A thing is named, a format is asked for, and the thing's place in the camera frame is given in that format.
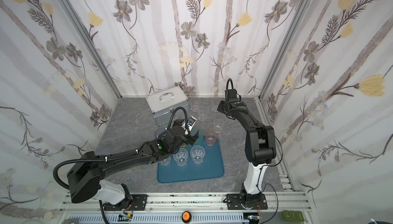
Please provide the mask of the pink plastic cup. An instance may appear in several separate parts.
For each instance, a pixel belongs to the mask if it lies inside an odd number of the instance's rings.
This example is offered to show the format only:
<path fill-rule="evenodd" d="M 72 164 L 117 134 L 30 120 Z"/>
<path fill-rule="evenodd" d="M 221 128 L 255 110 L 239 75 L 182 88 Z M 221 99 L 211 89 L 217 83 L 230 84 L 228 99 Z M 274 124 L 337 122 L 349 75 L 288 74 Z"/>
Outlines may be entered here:
<path fill-rule="evenodd" d="M 205 133 L 205 140 L 208 146 L 214 146 L 218 139 L 218 134 L 214 130 L 208 130 Z"/>

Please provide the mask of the clear glass tumbler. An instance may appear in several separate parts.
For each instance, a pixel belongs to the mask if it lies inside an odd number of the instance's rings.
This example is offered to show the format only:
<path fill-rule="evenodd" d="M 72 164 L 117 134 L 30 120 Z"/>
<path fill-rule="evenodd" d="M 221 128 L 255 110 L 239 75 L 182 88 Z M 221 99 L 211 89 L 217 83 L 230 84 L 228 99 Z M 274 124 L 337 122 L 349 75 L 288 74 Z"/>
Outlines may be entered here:
<path fill-rule="evenodd" d="M 172 158 L 171 158 L 171 156 L 169 156 L 168 158 L 159 161 L 159 164 L 161 166 L 165 167 L 165 166 L 168 166 L 171 163 L 171 160 L 172 160 Z"/>
<path fill-rule="evenodd" d="M 218 112 L 218 106 L 221 102 L 221 99 L 219 97 L 214 97 L 211 100 L 211 110 L 216 113 Z"/>
<path fill-rule="evenodd" d="M 191 159 L 195 164 L 201 164 L 204 160 L 205 155 L 206 151 L 202 146 L 194 146 L 190 150 Z"/>
<path fill-rule="evenodd" d="M 185 148 L 180 148 L 177 153 L 173 155 L 174 161 L 179 167 L 186 166 L 188 162 L 188 150 Z"/>
<path fill-rule="evenodd" d="M 200 121 L 206 121 L 207 118 L 208 118 L 208 111 L 209 111 L 209 108 L 208 108 L 207 106 L 201 105 L 201 106 L 198 108 L 198 111 L 197 111 L 198 119 L 199 119 Z"/>
<path fill-rule="evenodd" d="M 221 133 L 223 131 L 223 128 L 225 126 L 225 122 L 222 119 L 215 119 L 213 121 L 213 130 L 215 133 Z"/>
<path fill-rule="evenodd" d="M 198 97 L 193 97 L 189 99 L 189 106 L 191 111 L 197 112 L 200 107 L 200 98 Z"/>

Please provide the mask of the blue plastic cup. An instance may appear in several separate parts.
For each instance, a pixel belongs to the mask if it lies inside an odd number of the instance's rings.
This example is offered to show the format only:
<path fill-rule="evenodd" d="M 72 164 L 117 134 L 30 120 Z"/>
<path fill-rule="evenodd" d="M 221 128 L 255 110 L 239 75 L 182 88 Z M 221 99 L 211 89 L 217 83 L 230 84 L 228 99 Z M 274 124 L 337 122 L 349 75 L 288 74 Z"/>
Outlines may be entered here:
<path fill-rule="evenodd" d="M 165 127 L 159 128 L 155 132 L 155 138 L 157 140 L 161 140 L 165 137 L 166 133 L 167 133 L 167 129 Z"/>

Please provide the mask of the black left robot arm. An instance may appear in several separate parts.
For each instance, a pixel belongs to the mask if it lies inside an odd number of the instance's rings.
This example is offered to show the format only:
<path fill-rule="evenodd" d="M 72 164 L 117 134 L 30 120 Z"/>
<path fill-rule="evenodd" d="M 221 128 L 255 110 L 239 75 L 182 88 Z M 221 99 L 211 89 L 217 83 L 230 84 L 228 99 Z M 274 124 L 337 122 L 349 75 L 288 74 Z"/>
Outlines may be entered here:
<path fill-rule="evenodd" d="M 199 137 L 191 133 L 196 121 L 194 116 L 183 119 L 171 116 L 165 132 L 156 139 L 116 154 L 87 152 L 79 159 L 56 165 L 53 178 L 61 187 L 69 190 L 74 204 L 96 199 L 114 208 L 127 208 L 133 202 L 127 185 L 114 184 L 105 178 L 136 166 L 158 163 L 179 152 L 183 144 L 194 144 Z"/>

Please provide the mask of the teal plastic tray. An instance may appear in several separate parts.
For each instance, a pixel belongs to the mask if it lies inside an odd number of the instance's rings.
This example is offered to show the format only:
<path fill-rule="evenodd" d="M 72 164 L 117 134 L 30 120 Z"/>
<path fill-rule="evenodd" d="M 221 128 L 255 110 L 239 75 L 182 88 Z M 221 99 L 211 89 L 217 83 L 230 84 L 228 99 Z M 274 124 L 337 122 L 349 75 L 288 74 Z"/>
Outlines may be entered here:
<path fill-rule="evenodd" d="M 178 158 L 170 156 L 170 163 L 166 166 L 159 164 L 157 180 L 159 183 L 176 183 L 185 181 L 220 178 L 224 175 L 224 165 L 220 142 L 213 146 L 202 140 L 201 146 L 205 149 L 205 156 L 200 164 L 196 164 L 189 155 L 184 166 L 178 165 Z"/>

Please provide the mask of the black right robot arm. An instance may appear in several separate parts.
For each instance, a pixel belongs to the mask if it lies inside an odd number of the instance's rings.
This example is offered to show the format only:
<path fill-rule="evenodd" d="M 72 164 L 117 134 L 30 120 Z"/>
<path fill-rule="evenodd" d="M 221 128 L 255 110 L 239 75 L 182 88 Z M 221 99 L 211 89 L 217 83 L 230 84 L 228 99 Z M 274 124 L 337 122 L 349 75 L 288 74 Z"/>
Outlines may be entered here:
<path fill-rule="evenodd" d="M 272 164 L 277 156 L 277 139 L 274 128 L 264 125 L 249 110 L 242 101 L 241 95 L 234 88 L 232 79 L 228 79 L 225 89 L 225 99 L 220 101 L 218 112 L 228 119 L 240 123 L 246 132 L 245 155 L 249 162 L 247 176 L 242 183 L 239 194 L 227 194 L 224 202 L 229 210 L 266 210 L 268 205 L 264 195 L 267 187 L 274 193 L 276 189 L 270 183 L 263 183 L 269 167 L 278 166 L 281 162 Z"/>

